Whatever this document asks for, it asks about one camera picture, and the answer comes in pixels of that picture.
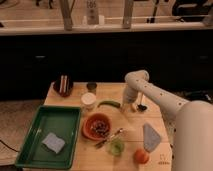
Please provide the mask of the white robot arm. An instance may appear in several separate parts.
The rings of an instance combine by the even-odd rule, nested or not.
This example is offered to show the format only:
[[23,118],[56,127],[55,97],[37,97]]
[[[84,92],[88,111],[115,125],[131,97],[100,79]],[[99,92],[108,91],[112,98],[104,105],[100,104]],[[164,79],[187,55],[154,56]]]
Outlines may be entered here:
[[149,83],[146,70],[129,72],[124,80],[123,103],[135,102],[141,92],[175,119],[171,171],[213,171],[213,105]]

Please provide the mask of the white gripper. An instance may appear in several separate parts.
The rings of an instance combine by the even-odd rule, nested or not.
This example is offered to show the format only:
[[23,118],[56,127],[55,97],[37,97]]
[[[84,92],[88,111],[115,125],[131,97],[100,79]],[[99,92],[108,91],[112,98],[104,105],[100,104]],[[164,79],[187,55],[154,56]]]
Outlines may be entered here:
[[122,113],[128,113],[130,111],[130,103],[134,103],[137,99],[138,92],[126,85],[123,91],[123,104],[121,106]]

